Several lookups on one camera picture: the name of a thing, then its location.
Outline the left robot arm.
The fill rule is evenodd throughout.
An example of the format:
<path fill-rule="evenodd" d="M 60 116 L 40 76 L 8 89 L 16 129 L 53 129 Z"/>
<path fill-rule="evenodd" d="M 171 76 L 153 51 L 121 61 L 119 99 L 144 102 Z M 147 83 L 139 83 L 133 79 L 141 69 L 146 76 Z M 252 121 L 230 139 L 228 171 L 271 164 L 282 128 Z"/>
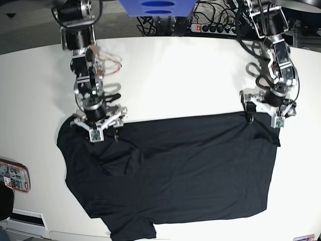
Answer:
<path fill-rule="evenodd" d="M 262 53 L 258 55 L 250 50 L 241 38 L 240 18 L 251 21 L 257 37 L 263 40 Z M 255 87 L 240 91 L 247 121 L 254 121 L 258 110 L 271 118 L 271 127 L 279 129 L 285 120 L 296 115 L 296 99 L 290 92 L 300 89 L 300 81 L 291 58 L 290 48 L 283 38 L 288 31 L 288 23 L 280 6 L 271 1 L 239 1 L 236 12 L 236 39 L 241 47 L 266 64 L 267 73 L 262 71 L 255 75 Z"/>

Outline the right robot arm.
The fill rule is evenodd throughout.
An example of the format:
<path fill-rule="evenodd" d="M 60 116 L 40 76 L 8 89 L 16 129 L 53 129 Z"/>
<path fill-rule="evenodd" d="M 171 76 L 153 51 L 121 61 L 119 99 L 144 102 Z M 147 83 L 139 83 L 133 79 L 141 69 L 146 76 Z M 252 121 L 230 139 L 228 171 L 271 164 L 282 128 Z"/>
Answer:
<path fill-rule="evenodd" d="M 98 18 L 90 13 L 90 1 L 65 1 L 51 11 L 60 26 L 62 48 L 72 52 L 70 69 L 76 76 L 74 96 L 78 109 L 71 124 L 86 130 L 91 143 L 102 142 L 105 130 L 123 126 L 127 109 L 113 105 L 120 93 L 104 91 L 104 67 L 93 50 Z"/>

